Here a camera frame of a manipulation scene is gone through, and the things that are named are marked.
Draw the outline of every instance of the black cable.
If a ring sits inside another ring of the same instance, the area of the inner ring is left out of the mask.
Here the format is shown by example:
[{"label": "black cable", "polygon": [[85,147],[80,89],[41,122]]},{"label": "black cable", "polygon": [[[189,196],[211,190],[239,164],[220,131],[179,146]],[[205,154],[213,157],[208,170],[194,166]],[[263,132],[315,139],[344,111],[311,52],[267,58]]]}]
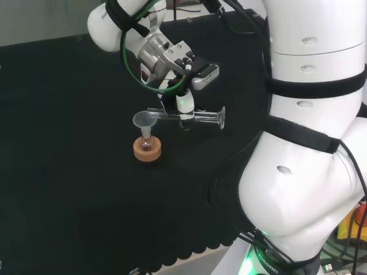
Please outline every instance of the black cable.
[{"label": "black cable", "polygon": [[185,9],[182,9],[180,7],[176,8],[176,10],[182,10],[182,11],[185,11],[187,13],[200,13],[201,10],[185,10]]},{"label": "black cable", "polygon": [[177,3],[176,0],[173,0],[173,21],[177,19]]},{"label": "black cable", "polygon": [[354,223],[354,220],[356,218],[357,213],[358,213],[358,209],[354,209],[354,211],[352,213],[352,216],[350,217],[349,228],[348,228],[348,236],[347,236],[347,239],[346,239],[344,249],[343,249],[342,253],[334,259],[334,261],[339,261],[344,255],[346,255],[346,252],[348,251],[348,248],[350,246],[350,241],[352,239],[353,223]]},{"label": "black cable", "polygon": [[349,257],[349,258],[351,258],[351,259],[353,259],[354,258],[354,256],[353,255],[351,255],[351,254],[349,254],[349,253],[347,253],[347,252],[345,252],[344,250],[341,250],[338,246],[336,246],[336,245],[333,245],[330,241],[326,241],[326,243],[327,243],[327,245],[329,245],[331,248],[333,248],[334,250],[336,250],[337,252],[340,252],[341,254],[343,254],[343,256],[347,256],[347,257]]},{"label": "black cable", "polygon": [[254,22],[254,20],[251,18],[251,16],[243,9],[242,6],[238,2],[234,2],[232,0],[224,0],[225,3],[227,3],[232,9],[234,9],[237,13],[244,16],[251,24],[251,26],[254,28],[255,33],[259,37],[261,43],[263,46],[266,46],[266,41],[263,37],[263,32],[260,30],[259,26]]},{"label": "black cable", "polygon": [[270,244],[273,247],[273,249],[275,249],[281,255],[285,256],[291,263],[294,263],[294,261],[286,253],[278,249],[264,234],[262,234],[261,236],[268,242],[268,244]]},{"label": "black cable", "polygon": [[255,32],[240,32],[238,30],[233,29],[228,23],[227,16],[225,14],[225,9],[223,7],[218,11],[218,15],[223,26],[225,26],[230,32],[240,36],[250,36],[255,34]]},{"label": "black cable", "polygon": [[[353,156],[352,152],[349,150],[348,146],[342,140],[340,140],[340,145],[344,148],[344,150],[349,155],[350,160],[352,161],[352,163],[354,165],[354,168],[356,169],[357,175],[358,175],[358,177],[359,177],[359,179],[361,181],[363,192],[365,193],[365,196],[367,197],[366,183],[365,183],[365,180],[363,178],[361,169],[358,166],[358,163],[357,163],[355,157]],[[358,261],[358,250],[360,248],[360,240],[361,240],[362,228],[363,228],[363,224],[364,224],[364,222],[366,220],[366,217],[367,217],[367,208],[366,208],[365,212],[363,213],[362,220],[361,220],[360,225],[358,227],[356,250],[354,252],[354,259],[353,259],[352,275],[356,275],[357,261]]]},{"label": "black cable", "polygon": [[248,238],[245,238],[244,236],[242,236],[241,234],[239,234],[239,238],[242,239],[243,241],[249,243],[250,245],[256,246],[257,244],[255,244],[254,242],[252,242],[251,240],[249,240]]}]

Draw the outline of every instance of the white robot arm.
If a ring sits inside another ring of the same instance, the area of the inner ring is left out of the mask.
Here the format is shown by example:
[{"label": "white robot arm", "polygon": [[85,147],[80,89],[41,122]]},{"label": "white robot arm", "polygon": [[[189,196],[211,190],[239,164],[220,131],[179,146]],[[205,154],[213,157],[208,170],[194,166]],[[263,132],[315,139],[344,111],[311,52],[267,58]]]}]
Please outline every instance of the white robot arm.
[{"label": "white robot arm", "polygon": [[[145,1],[118,1],[129,15],[145,4]],[[366,0],[263,2],[270,29],[273,80],[302,87],[309,83],[319,90],[320,83],[341,81],[343,86],[346,80],[352,81],[365,72]],[[164,8],[165,2],[161,0],[151,11]],[[163,58],[164,65],[157,66],[163,52],[174,46],[159,31],[163,18],[164,11],[151,13],[139,21],[150,29],[149,35],[142,37],[131,29],[126,38],[126,48],[158,77],[177,69],[174,60],[169,58]],[[122,32],[109,18],[104,4],[91,13],[88,29],[103,50],[120,49]],[[153,53],[166,42],[168,48],[155,55],[155,62],[150,63],[151,59],[142,56],[144,49],[147,49],[145,53],[154,56]],[[367,179],[367,119],[356,118],[362,103],[362,88],[345,94],[332,90],[330,88],[328,95],[324,89],[322,96],[273,94],[270,116],[342,140]],[[342,146],[331,154],[266,131],[239,183],[243,212],[267,236],[273,249],[276,247],[286,254],[291,262],[316,257],[331,232],[363,196],[356,167]],[[251,251],[255,269],[252,274],[280,273],[267,269],[269,264],[261,259],[262,256],[259,258],[256,251]],[[322,275],[323,270],[318,268],[310,275],[316,273]]]}]

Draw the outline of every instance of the black tablecloth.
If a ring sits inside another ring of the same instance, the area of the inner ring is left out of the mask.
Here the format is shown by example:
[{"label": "black tablecloth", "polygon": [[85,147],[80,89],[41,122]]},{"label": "black tablecloth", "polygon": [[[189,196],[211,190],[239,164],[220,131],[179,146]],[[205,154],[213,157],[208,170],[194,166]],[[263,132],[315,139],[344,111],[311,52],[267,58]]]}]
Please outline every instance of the black tablecloth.
[{"label": "black tablecloth", "polygon": [[[246,29],[246,21],[231,20]],[[267,104],[260,45],[211,15],[162,30],[220,64],[200,104],[226,106],[227,119],[223,131],[198,124],[184,132],[159,121],[152,131],[163,155],[154,165],[134,158],[140,133],[132,117],[159,102],[118,54],[102,52],[88,35],[0,48],[3,274],[154,271],[233,242],[227,221],[203,203],[203,189],[259,130]]]}]

